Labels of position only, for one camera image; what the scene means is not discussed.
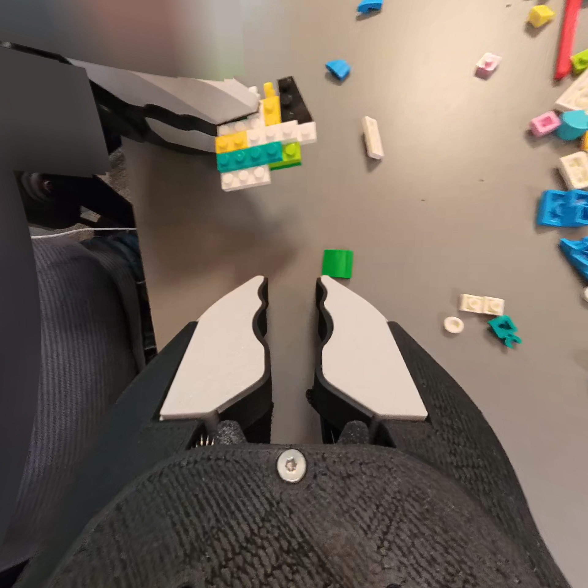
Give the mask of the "white two-stud toy plate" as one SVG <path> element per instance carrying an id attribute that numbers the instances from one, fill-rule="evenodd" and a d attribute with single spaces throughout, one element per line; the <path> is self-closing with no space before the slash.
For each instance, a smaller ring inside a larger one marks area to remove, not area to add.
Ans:
<path id="1" fill-rule="evenodd" d="M 460 295 L 458 309 L 460 312 L 503 316 L 504 306 L 504 299 L 463 293 Z"/>

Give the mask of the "teal toy piece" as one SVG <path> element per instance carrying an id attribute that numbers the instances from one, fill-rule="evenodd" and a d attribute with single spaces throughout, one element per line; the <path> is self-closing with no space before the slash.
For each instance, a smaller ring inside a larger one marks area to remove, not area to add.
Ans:
<path id="1" fill-rule="evenodd" d="M 488 321 L 488 327 L 505 347 L 513 349 L 522 343 L 518 335 L 518 327 L 508 315 L 496 316 Z"/>

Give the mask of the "person's grey sweater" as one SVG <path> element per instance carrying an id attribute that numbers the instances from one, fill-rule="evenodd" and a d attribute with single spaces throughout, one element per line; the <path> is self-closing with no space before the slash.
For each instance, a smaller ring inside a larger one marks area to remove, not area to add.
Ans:
<path id="1" fill-rule="evenodd" d="M 145 366 L 140 283 L 98 237 L 34 239 L 40 296 L 38 402 L 1 572 L 51 535 L 108 408 Z"/>

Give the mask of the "multicoloured toy brick assembly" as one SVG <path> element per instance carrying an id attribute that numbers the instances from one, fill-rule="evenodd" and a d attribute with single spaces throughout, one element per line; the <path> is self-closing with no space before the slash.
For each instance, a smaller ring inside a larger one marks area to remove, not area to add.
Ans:
<path id="1" fill-rule="evenodd" d="M 302 165 L 302 147 L 316 143 L 316 122 L 292 76 L 267 82 L 256 113 L 217 127 L 221 189 L 236 192 L 271 183 L 271 172 Z"/>

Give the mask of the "white long toy plate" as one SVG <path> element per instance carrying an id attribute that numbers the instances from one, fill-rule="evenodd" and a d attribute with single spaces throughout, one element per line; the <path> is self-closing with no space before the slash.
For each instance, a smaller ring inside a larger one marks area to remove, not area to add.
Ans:
<path id="1" fill-rule="evenodd" d="M 384 151 L 377 120 L 364 116 L 361 119 L 361 125 L 367 156 L 374 160 L 382 160 Z"/>

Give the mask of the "person's blue jeans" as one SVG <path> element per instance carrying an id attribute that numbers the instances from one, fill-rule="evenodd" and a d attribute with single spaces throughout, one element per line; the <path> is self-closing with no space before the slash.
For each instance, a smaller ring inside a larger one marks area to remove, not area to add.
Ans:
<path id="1" fill-rule="evenodd" d="M 135 231 L 106 232 L 106 235 L 98 237 L 98 240 L 109 246 L 125 261 L 136 283 L 145 283 L 141 248 Z"/>

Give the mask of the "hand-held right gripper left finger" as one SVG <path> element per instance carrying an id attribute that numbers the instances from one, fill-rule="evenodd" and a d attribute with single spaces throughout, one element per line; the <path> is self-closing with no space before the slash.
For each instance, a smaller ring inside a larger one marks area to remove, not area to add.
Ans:
<path id="1" fill-rule="evenodd" d="M 200 316 L 160 408 L 161 421 L 233 420 L 246 430 L 272 411 L 268 303 L 268 280 L 257 275 Z"/>

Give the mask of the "black chair base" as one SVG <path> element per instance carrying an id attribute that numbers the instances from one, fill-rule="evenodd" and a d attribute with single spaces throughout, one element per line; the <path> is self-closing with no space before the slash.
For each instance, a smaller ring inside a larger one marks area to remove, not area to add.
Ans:
<path id="1" fill-rule="evenodd" d="M 14 172 L 30 225 L 66 229 L 75 224 L 135 228 L 130 202 L 99 177 Z"/>

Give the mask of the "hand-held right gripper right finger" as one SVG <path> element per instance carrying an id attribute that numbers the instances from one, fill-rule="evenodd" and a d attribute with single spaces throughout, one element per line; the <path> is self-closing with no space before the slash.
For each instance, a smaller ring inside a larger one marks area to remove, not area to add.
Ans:
<path id="1" fill-rule="evenodd" d="M 425 422 L 427 408 L 384 315 L 326 275 L 316 282 L 316 307 L 313 408 L 325 425 Z"/>

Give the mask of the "pink toy brick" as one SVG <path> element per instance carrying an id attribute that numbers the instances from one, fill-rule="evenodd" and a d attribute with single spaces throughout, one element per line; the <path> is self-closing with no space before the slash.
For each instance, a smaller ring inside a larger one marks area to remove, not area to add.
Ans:
<path id="1" fill-rule="evenodd" d="M 479 79 L 489 79 L 502 62 L 502 57 L 491 52 L 484 53 L 476 63 L 474 75 Z"/>

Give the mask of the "pile of colourful toy bricks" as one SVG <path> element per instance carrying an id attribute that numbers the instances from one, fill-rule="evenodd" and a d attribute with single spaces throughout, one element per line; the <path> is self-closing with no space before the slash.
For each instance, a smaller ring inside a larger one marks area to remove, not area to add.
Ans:
<path id="1" fill-rule="evenodd" d="M 531 136 L 555 135 L 563 142 L 579 142 L 579 150 L 560 158 L 559 172 L 566 190 L 542 193 L 536 224 L 557 229 L 587 228 L 587 72 L 572 83 L 548 111 L 530 123 Z"/>

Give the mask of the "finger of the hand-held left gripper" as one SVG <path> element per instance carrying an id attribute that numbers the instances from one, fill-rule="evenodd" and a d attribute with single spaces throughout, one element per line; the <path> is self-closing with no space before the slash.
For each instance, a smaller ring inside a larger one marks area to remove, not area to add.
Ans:
<path id="1" fill-rule="evenodd" d="M 216 154 L 216 136 L 200 130 L 185 130 L 171 126 L 157 119 L 147 117 L 149 140 L 175 151 L 203 152 Z"/>
<path id="2" fill-rule="evenodd" d="M 259 98 L 236 79 L 222 82 L 166 77 L 98 65 L 69 58 L 84 68 L 89 80 L 136 107 L 154 105 L 177 115 L 191 115 L 214 124 L 255 114 Z"/>

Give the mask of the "green toy brick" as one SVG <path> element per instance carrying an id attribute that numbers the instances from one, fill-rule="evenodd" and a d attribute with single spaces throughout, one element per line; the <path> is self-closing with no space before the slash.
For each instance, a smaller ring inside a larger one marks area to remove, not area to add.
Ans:
<path id="1" fill-rule="evenodd" d="M 354 251 L 349 249 L 325 249 L 321 275 L 338 279 L 351 279 Z"/>

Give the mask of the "red toy stick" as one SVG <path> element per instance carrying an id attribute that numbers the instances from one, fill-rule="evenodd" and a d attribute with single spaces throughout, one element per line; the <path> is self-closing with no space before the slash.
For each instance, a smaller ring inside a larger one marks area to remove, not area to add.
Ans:
<path id="1" fill-rule="evenodd" d="M 553 80 L 562 81 L 572 70 L 571 55 L 584 1 L 564 1 Z"/>

